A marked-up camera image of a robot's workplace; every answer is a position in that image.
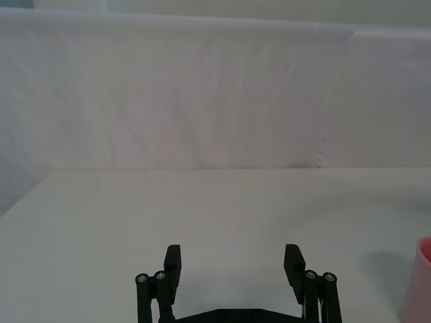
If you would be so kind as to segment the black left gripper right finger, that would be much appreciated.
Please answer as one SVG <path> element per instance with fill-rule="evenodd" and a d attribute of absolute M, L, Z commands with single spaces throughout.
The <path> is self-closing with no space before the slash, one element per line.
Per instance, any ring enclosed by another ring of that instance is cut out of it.
<path fill-rule="evenodd" d="M 296 300 L 302 306 L 301 322 L 342 322 L 337 277 L 333 273 L 318 275 L 307 270 L 299 246 L 295 244 L 285 247 L 284 270 Z"/>

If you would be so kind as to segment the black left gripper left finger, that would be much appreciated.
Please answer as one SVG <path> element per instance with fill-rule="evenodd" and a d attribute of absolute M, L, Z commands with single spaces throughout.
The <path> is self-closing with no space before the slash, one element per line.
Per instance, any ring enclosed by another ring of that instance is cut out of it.
<path fill-rule="evenodd" d="M 137 291 L 137 321 L 153 322 L 152 300 L 158 302 L 158 322 L 176 322 L 172 311 L 182 268 L 180 246 L 169 245 L 164 259 L 164 268 L 153 276 L 140 273 L 135 278 Z"/>

